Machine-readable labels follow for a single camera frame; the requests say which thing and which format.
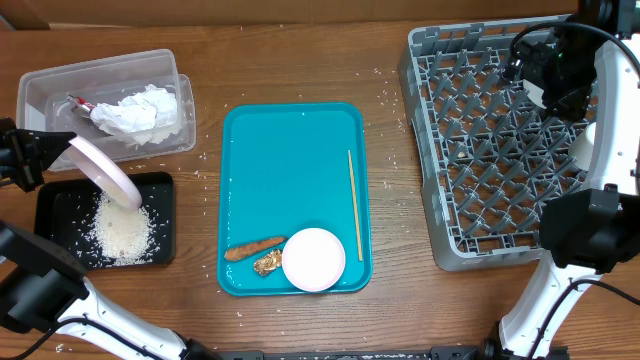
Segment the red foil snack wrapper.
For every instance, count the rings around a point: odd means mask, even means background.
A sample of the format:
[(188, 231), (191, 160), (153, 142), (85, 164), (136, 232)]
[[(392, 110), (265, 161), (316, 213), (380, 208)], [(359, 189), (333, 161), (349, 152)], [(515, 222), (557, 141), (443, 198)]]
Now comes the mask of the red foil snack wrapper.
[(68, 94), (67, 100), (71, 103), (71, 111), (84, 118), (89, 118), (91, 112), (95, 109), (95, 105), (79, 96)]

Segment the large white plate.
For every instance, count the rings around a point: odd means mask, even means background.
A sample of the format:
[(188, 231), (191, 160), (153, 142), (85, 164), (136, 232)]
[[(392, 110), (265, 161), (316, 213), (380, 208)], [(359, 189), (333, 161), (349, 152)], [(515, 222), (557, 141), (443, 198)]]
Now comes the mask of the large white plate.
[(121, 207), (134, 211), (142, 197), (129, 176), (99, 148), (81, 136), (69, 141), (64, 151), (71, 162)]

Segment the white plastic cup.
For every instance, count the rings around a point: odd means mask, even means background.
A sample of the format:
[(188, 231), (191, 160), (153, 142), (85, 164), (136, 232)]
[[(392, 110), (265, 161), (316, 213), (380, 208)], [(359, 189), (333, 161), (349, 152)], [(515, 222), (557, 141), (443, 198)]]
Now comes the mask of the white plastic cup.
[(574, 158), (575, 165), (584, 171), (589, 169), (591, 163), (596, 127), (596, 123), (589, 124), (569, 147), (568, 153)]

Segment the white tissue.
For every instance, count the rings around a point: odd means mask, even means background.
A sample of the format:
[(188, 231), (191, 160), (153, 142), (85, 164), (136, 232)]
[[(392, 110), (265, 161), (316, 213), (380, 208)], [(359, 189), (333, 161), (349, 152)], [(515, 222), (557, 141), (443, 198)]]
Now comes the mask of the white tissue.
[(123, 98), (118, 105), (136, 106), (145, 111), (144, 118), (136, 120), (127, 129), (128, 133), (145, 131), (144, 135), (133, 137), (140, 146), (147, 143), (159, 144), (180, 130), (176, 95), (166, 88), (148, 84), (144, 91)]
[(114, 135), (152, 129), (156, 114), (157, 109), (149, 102), (126, 97), (117, 105), (99, 103), (90, 112), (90, 119), (100, 130)]

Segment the wooden chopstick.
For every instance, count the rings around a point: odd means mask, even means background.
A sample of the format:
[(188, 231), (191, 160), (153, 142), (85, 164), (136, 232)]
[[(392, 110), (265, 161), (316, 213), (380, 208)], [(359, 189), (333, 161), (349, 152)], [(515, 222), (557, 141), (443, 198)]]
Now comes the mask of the wooden chopstick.
[(353, 212), (354, 212), (354, 224), (355, 224), (355, 233), (356, 233), (358, 261), (363, 262), (363, 248), (362, 248), (362, 241), (361, 241), (360, 221), (359, 221), (359, 207), (358, 207), (358, 200), (357, 200), (357, 193), (356, 193), (355, 174), (354, 174), (351, 150), (347, 150), (347, 157), (348, 157), (350, 187), (351, 187)]

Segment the small pink bowl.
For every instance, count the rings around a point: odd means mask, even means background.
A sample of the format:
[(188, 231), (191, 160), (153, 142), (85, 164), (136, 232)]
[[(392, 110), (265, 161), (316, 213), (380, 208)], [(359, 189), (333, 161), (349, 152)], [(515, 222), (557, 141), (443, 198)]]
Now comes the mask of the small pink bowl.
[(335, 285), (346, 267), (341, 241), (321, 228), (306, 228), (287, 241), (282, 252), (286, 279), (304, 292), (321, 292)]

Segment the pale green bowl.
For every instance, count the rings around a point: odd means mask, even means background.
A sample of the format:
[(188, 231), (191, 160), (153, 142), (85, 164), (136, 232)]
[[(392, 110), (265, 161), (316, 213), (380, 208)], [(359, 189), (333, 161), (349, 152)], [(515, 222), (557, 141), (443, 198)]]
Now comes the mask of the pale green bowl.
[(529, 100), (541, 109), (547, 108), (547, 88), (541, 79), (524, 79), (523, 88), (527, 91)]

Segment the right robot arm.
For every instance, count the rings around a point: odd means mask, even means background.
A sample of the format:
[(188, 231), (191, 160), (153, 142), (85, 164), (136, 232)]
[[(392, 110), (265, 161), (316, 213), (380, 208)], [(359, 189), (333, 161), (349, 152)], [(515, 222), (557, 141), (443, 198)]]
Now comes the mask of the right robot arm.
[(582, 119), (593, 90), (598, 110), (591, 146), (574, 145), (587, 176), (576, 193), (550, 201), (539, 237), (544, 254), (515, 307), (477, 350), (479, 359), (566, 359), (551, 342), (592, 286), (632, 303), (637, 298), (602, 282), (639, 253), (639, 4), (582, 1), (550, 28), (553, 46), (529, 44), (530, 26), (511, 41), (503, 77), (520, 78), (546, 114)]

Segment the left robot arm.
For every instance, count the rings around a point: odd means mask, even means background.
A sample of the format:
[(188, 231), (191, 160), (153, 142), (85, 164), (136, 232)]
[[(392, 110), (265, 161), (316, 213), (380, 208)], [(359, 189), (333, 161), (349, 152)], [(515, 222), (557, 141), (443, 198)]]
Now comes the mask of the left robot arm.
[[(25, 192), (44, 182), (43, 172), (79, 142), (73, 132), (19, 129), (1, 120), (1, 183)], [(1, 255), (15, 269), (1, 282), (1, 325), (15, 333), (42, 332), (92, 343), (122, 359), (218, 359), (194, 339), (155, 326), (95, 289), (86, 269), (64, 248), (9, 223), (1, 225)]]

